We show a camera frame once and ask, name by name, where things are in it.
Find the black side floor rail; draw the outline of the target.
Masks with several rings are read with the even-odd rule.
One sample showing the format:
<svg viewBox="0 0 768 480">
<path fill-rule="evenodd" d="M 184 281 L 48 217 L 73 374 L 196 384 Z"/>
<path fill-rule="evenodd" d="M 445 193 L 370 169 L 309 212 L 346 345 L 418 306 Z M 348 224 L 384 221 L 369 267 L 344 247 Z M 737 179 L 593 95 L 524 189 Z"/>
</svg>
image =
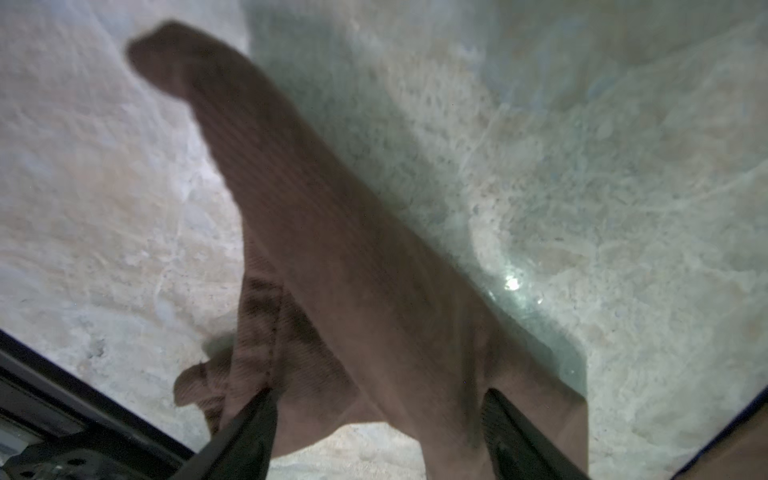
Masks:
<svg viewBox="0 0 768 480">
<path fill-rule="evenodd" d="M 4 479 L 168 479 L 193 457 L 22 342 L 1 335 Z"/>
</svg>

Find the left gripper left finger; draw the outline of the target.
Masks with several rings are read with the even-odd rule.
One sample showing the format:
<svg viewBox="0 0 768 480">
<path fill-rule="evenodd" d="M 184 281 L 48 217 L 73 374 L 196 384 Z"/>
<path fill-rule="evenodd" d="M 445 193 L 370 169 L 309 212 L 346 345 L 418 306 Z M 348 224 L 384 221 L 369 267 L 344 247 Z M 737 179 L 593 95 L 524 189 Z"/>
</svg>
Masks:
<svg viewBox="0 0 768 480">
<path fill-rule="evenodd" d="M 264 480 L 278 412 L 271 390 L 254 396 L 171 480 Z"/>
</svg>

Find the brown trousers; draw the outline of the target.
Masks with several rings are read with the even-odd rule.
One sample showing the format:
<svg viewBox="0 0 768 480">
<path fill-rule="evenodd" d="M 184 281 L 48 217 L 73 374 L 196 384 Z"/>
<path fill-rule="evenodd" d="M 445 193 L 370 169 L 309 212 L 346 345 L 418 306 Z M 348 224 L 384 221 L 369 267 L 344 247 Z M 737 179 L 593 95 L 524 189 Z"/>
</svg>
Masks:
<svg viewBox="0 0 768 480">
<path fill-rule="evenodd" d="M 242 219 L 233 347 L 177 378 L 178 405 L 197 406 L 217 434 L 269 389 L 274 456 L 384 422 L 419 443 L 428 478 L 497 479 L 481 418 L 493 388 L 587 475 L 586 400 L 516 342 L 258 67 L 179 22 L 134 39 L 126 55 L 189 106 Z"/>
</svg>

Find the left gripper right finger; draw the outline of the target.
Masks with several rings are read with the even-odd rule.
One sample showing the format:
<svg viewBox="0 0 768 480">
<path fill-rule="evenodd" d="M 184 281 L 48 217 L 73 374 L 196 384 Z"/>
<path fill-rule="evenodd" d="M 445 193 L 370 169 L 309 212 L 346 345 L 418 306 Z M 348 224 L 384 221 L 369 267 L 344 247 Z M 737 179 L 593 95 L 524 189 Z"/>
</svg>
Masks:
<svg viewBox="0 0 768 480">
<path fill-rule="evenodd" d="M 500 391 L 485 393 L 481 418 L 497 479 L 589 479 Z"/>
</svg>

